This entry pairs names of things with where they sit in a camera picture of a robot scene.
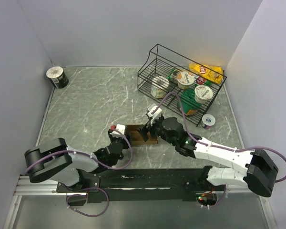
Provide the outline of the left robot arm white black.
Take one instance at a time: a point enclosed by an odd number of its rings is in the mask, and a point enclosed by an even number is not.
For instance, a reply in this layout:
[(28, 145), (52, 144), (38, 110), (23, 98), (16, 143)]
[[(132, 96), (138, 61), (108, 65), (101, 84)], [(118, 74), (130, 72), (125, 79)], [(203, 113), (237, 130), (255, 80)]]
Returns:
[(80, 171), (100, 173), (114, 169), (123, 159), (123, 150), (132, 146), (131, 135), (109, 134), (110, 144), (92, 153), (84, 153), (67, 145), (64, 138), (56, 138), (24, 153), (25, 174), (31, 183), (53, 180), (63, 183), (75, 192), (81, 191), (85, 180)]

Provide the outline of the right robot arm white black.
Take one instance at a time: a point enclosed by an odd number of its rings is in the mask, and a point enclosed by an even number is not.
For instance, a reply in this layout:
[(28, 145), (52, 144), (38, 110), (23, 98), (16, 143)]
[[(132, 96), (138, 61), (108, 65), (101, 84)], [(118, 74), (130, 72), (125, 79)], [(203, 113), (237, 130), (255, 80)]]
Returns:
[(183, 156), (216, 162), (222, 168), (209, 167), (199, 177), (199, 186), (210, 190), (213, 186), (246, 187), (253, 193), (270, 197), (276, 182), (278, 167), (263, 149), (238, 152), (204, 137), (189, 134), (175, 117), (160, 117), (137, 129), (144, 141), (150, 136), (160, 137)]

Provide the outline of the brown cardboard box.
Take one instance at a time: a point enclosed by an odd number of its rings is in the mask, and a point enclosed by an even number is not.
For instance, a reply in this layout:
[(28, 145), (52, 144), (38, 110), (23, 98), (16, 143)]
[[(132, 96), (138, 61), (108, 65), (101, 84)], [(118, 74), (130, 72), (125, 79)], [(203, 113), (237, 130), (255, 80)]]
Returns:
[(138, 132), (138, 128), (142, 126), (143, 124), (131, 124), (126, 125), (126, 134), (131, 137), (130, 143), (131, 146), (141, 146), (141, 145), (156, 145), (158, 144), (158, 138), (157, 137), (151, 137), (150, 133), (148, 132), (147, 141), (144, 141), (143, 137)]

